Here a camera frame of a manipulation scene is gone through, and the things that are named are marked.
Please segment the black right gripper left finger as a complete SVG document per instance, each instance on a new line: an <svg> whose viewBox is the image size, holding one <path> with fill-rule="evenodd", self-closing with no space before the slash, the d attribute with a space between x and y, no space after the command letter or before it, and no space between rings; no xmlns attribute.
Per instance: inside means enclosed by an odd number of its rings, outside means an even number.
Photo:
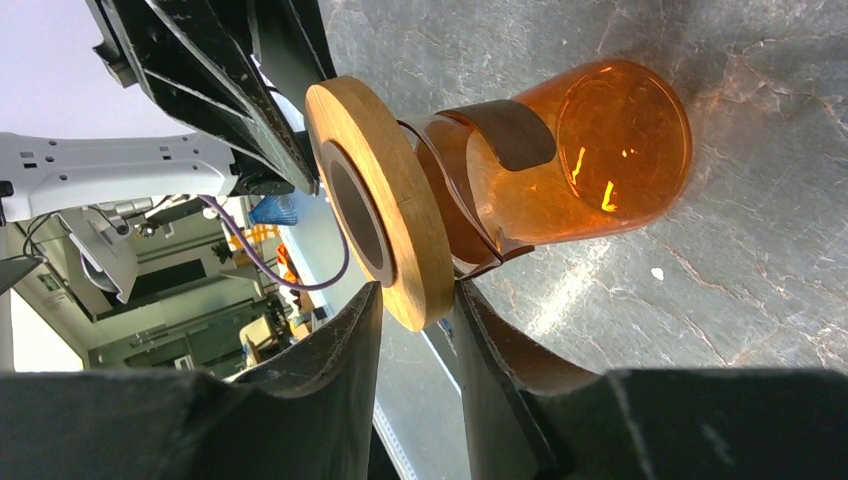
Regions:
<svg viewBox="0 0 848 480"><path fill-rule="evenodd" d="M1 378L5 479L364 479L383 315L365 284L232 381L173 369Z"/></svg>

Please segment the orange glass carafe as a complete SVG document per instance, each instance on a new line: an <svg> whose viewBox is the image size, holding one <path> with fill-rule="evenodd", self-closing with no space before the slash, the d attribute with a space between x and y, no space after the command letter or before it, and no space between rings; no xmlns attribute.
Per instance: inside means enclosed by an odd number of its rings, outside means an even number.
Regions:
<svg viewBox="0 0 848 480"><path fill-rule="evenodd" d="M676 92L621 59L400 125L436 197L461 279L539 246L657 220L681 195L692 163L690 123Z"/></svg>

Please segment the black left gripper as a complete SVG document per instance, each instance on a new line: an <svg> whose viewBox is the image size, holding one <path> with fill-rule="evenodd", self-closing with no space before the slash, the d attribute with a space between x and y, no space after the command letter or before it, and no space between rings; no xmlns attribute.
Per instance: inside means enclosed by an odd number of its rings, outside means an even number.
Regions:
<svg viewBox="0 0 848 480"><path fill-rule="evenodd" d="M148 75L187 94L199 106L175 118L317 192L311 150L294 134L306 130L309 87L337 76L317 1L249 1L251 56L234 1L85 4L103 37L93 50L119 85L149 90Z"/></svg>

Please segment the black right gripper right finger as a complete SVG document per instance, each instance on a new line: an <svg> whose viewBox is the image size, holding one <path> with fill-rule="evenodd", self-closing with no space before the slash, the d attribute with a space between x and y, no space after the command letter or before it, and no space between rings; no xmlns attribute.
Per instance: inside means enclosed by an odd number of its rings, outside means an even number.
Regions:
<svg viewBox="0 0 848 480"><path fill-rule="evenodd" d="M594 373L455 288L475 479L843 479L847 377L823 369Z"/></svg>

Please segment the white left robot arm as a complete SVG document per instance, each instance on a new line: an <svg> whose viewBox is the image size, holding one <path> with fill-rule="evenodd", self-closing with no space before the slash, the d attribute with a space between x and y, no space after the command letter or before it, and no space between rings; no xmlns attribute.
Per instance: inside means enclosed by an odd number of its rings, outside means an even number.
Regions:
<svg viewBox="0 0 848 480"><path fill-rule="evenodd" d="M1 136L1 220L165 195L319 192L305 132L279 106L335 77L316 1L93 1L97 55L184 135Z"/></svg>

